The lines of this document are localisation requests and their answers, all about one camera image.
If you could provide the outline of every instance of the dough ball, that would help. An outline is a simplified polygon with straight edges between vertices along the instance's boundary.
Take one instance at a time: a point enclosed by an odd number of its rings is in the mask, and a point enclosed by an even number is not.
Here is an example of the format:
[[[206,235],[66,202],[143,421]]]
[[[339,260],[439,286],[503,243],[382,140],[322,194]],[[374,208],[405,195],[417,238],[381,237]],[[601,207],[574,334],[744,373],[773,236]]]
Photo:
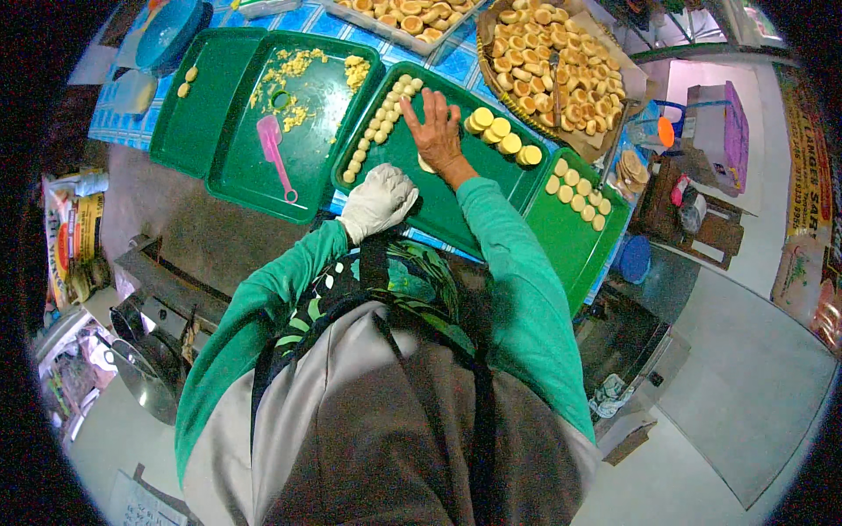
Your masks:
[[[431,167],[429,164],[427,164],[427,162],[426,162],[423,158],[421,158],[421,154],[420,154],[420,153],[418,154],[418,165],[419,165],[419,166],[421,167],[421,169],[422,169],[422,170],[424,170],[425,172],[428,172],[428,173],[435,173],[435,170],[433,169],[433,167]]]
[[[576,194],[570,199],[570,207],[574,212],[581,212],[584,210],[584,197],[581,194]]]
[[[564,177],[564,174],[568,172],[568,162],[559,157],[556,167],[552,169],[552,172],[560,178]]]
[[[570,168],[564,173],[564,183],[565,184],[567,184],[569,186],[576,186],[578,184],[578,181],[579,181],[579,175],[578,175],[578,172],[576,170],[573,170],[572,168]]]
[[[582,216],[582,220],[590,223],[594,220],[594,216],[596,216],[596,209],[591,205],[585,205],[584,208],[582,208],[580,215]]]
[[[602,199],[600,203],[600,214],[608,215],[611,212],[611,202],[607,199]]]
[[[602,232],[602,229],[605,228],[605,216],[602,214],[597,214],[594,220],[590,222],[590,225],[597,232]]]
[[[581,195],[590,195],[590,181],[585,178],[579,179],[579,182],[576,184],[576,191]]]
[[[569,203],[571,199],[573,199],[573,187],[564,184],[561,188],[558,189],[558,193],[556,196],[558,200],[563,203]]]
[[[562,185],[562,182],[558,180],[558,178],[554,175],[551,175],[550,178],[546,181],[546,187],[544,190],[549,194],[553,195],[558,191],[558,187]]]
[[[590,195],[588,196],[588,202],[593,206],[599,206],[602,202],[602,192],[599,190],[591,190]]]

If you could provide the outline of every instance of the blue container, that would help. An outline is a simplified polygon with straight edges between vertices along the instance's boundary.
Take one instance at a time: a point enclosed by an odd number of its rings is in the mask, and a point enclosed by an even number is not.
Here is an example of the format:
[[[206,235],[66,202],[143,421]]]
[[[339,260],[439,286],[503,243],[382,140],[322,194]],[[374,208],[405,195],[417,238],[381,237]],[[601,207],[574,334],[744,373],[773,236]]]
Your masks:
[[[200,0],[170,0],[144,31],[137,45],[137,66],[153,73],[173,66],[193,41],[201,20]]]
[[[649,274],[652,247],[645,236],[623,236],[611,268],[619,272],[625,281],[641,284]]]

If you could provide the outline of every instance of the white latex glove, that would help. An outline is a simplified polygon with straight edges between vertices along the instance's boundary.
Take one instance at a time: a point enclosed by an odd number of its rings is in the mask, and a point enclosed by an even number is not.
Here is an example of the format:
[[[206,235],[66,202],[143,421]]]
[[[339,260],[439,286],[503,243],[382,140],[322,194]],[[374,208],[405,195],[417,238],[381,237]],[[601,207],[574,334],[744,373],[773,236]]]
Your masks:
[[[405,173],[388,162],[373,167],[365,181],[348,195],[337,220],[355,245],[403,221],[418,198],[418,189]]]

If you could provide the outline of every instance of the green long-sleeve shirt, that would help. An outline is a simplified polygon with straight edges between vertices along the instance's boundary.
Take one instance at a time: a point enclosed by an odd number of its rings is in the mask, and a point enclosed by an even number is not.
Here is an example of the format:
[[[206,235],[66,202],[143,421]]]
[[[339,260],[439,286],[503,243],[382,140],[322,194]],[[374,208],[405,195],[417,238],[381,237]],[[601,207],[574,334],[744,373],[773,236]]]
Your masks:
[[[523,381],[594,441],[567,297],[535,235],[490,179],[469,179],[456,198],[494,278],[488,363]],[[267,339],[288,322],[317,273],[347,251],[342,225],[326,221],[237,287],[181,395],[175,423],[179,481],[222,394],[254,368]]]

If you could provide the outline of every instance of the blue checkered tablecloth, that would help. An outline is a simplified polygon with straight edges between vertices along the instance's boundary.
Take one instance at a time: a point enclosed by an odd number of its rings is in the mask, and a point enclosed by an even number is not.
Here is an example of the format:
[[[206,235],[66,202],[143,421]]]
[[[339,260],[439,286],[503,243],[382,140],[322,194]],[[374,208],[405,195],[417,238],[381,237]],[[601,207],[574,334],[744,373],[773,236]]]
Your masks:
[[[352,40],[376,48],[380,53],[383,63],[389,67],[396,62],[412,61],[438,73],[453,83],[465,88],[482,98],[492,106],[509,114],[511,119],[516,119],[488,90],[482,80],[477,60],[477,26],[476,19],[467,20],[454,33],[448,42],[445,42],[435,53],[428,57],[420,57],[404,50],[398,45],[365,31],[362,28],[346,23],[342,19],[335,18],[325,12],[324,7],[317,2],[306,1],[301,7],[294,11],[280,13],[274,16],[249,20],[237,11],[231,10],[230,0],[213,0],[213,16],[210,20],[210,27],[263,27],[269,30],[285,29],[289,31],[301,31],[316,35],[326,35],[341,40]],[[148,12],[144,8],[138,15],[130,31],[139,29],[147,19]],[[116,65],[111,67],[108,78],[113,78]],[[161,78],[158,81],[157,91],[152,100],[149,110],[142,115],[119,114],[114,112],[114,98],[116,92],[115,82],[107,82],[99,93],[99,100],[93,112],[88,137],[100,141],[112,142],[123,146],[131,146],[140,150],[148,151],[149,143],[152,140],[152,132],[155,130],[158,115],[161,112],[161,105],[167,96],[167,91],[173,82],[173,75]],[[550,152],[554,152],[558,145],[546,140],[536,134],[536,139],[544,142]],[[331,203],[327,207],[331,212],[339,214],[345,204],[345,196],[339,191],[335,192]],[[404,235],[416,241],[436,247],[440,250],[453,252],[460,256],[476,260],[469,254],[464,253],[447,243],[442,242],[433,236],[425,234],[415,228],[408,228]],[[597,279],[592,287],[587,304],[593,302],[597,290],[602,285],[608,272],[608,264],[604,272]]]

